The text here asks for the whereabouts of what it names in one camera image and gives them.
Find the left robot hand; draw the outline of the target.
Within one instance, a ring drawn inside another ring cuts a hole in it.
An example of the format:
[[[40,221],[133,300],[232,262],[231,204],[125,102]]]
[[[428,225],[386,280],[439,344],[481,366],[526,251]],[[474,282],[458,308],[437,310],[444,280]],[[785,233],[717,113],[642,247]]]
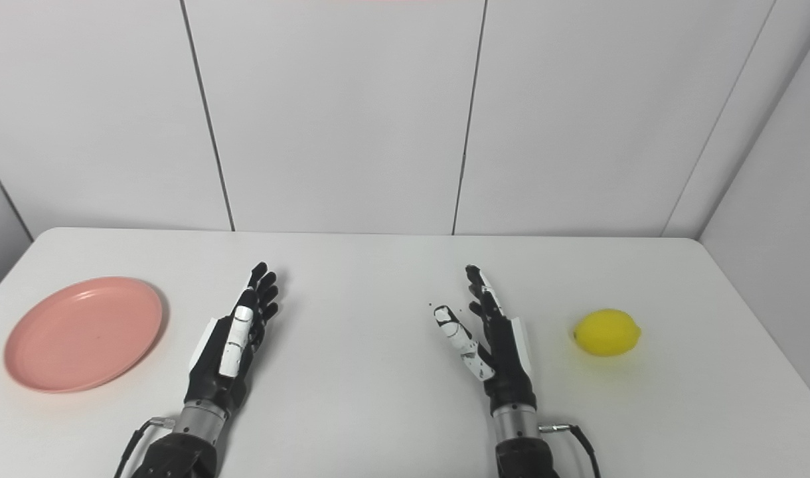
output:
[[[232,311],[208,324],[189,373],[184,403],[207,402],[228,415],[243,405],[254,354],[280,309],[276,281],[267,263],[256,264]]]

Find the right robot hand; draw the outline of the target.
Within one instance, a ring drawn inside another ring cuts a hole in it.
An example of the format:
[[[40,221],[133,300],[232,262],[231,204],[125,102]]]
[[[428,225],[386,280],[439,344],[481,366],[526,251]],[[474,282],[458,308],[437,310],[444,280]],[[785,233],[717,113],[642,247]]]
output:
[[[468,264],[465,274],[468,290],[474,297],[469,310],[481,318],[487,345],[481,344],[447,305],[435,308],[436,324],[469,372],[483,384],[491,412],[503,406],[529,406],[536,410],[536,394],[524,366],[514,321],[503,311],[494,287],[481,268]]]

